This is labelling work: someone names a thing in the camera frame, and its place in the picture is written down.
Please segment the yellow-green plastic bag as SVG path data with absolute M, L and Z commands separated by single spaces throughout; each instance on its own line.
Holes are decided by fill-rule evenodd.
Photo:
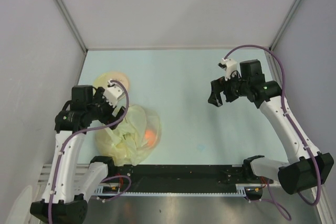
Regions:
M 144 137 L 146 130 L 156 132 L 155 143 L 148 144 Z M 132 105 L 116 129 L 96 131 L 95 143 L 99 153 L 111 157 L 115 166 L 136 166 L 152 153 L 161 133 L 161 120 L 155 111 Z

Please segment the cream plate with branch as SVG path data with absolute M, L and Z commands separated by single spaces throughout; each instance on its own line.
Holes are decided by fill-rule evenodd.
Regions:
M 126 74 L 117 71 L 109 71 L 106 73 L 101 74 L 97 77 L 94 82 L 93 86 L 95 88 L 103 87 L 106 88 L 108 86 L 109 80 L 117 80 L 121 82 L 121 84 L 126 88 L 127 91 L 130 90 L 130 81 Z

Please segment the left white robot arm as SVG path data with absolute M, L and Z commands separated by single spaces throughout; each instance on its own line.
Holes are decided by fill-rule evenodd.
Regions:
M 88 202 L 103 182 L 121 180 L 113 158 L 95 156 L 85 174 L 77 182 L 75 174 L 82 144 L 90 131 L 114 130 L 127 114 L 129 106 L 114 110 L 127 89 L 117 80 L 107 87 L 74 86 L 71 98 L 55 117 L 55 152 L 49 179 L 41 200 L 33 202 L 30 214 L 44 223 L 83 223 Z M 102 125 L 91 127 L 94 121 Z

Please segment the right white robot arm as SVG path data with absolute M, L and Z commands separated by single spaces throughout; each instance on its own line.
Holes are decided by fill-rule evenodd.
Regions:
M 278 181 L 283 190 L 292 195 L 323 185 L 330 174 L 334 159 L 330 153 L 321 153 L 303 132 L 291 111 L 282 89 L 276 81 L 266 81 L 259 60 L 237 63 L 222 59 L 219 67 L 225 75 L 211 82 L 210 104 L 223 105 L 246 97 L 267 118 L 279 137 L 287 162 L 257 155 L 243 161 L 242 176 L 249 183 L 260 177 Z

